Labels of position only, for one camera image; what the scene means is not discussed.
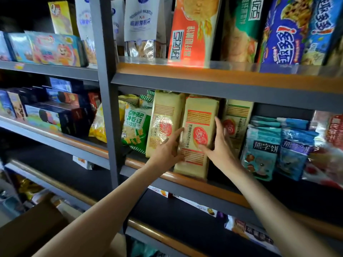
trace orange biscuit package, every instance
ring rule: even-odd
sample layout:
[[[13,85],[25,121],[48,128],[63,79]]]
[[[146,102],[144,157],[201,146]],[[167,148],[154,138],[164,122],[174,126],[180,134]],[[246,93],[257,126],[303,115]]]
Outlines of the orange biscuit package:
[[[204,67],[211,60],[221,0],[176,0],[168,59]]]

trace green snack bag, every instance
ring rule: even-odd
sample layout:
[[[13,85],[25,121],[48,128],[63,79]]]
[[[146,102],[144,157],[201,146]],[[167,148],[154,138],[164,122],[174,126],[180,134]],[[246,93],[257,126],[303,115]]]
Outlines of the green snack bag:
[[[137,108],[127,103],[121,140],[124,145],[145,154],[152,108]]]

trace finger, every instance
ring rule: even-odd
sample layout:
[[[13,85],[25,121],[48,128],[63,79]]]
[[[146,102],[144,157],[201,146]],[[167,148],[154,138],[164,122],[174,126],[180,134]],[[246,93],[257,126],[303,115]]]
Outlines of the finger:
[[[175,132],[173,132],[170,136],[169,136],[169,140],[171,141],[176,141],[176,139],[179,137],[179,135],[181,134],[181,132],[184,130],[184,128],[180,128],[177,129]]]

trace teal snack bag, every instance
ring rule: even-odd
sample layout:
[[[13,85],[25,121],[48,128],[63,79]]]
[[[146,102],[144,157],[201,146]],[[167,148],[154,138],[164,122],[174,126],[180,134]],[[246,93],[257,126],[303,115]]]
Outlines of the teal snack bag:
[[[308,154],[314,146],[314,131],[282,128],[280,156],[277,159],[277,172],[298,181],[302,175]]]
[[[281,128],[254,127],[249,124],[241,156],[242,165],[256,178],[272,180],[280,142]]]
[[[255,60],[261,13],[264,0],[237,0],[234,11],[234,27],[229,38],[229,62],[248,62]]]

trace red circular logo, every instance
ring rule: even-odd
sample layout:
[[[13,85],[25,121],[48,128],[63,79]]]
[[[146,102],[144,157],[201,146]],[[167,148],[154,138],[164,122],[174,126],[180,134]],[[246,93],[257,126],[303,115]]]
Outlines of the red circular logo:
[[[208,143],[208,136],[206,131],[201,128],[201,127],[195,127],[193,130],[193,139],[194,142],[197,144],[203,144],[203,145],[207,145]]]
[[[223,126],[224,128],[227,129],[229,135],[234,135],[236,132],[236,123],[231,120],[231,119],[227,119],[223,122]]]
[[[168,122],[161,122],[160,123],[160,130],[166,136],[169,136],[172,133],[173,128],[172,128],[172,125],[170,123],[168,123]]]

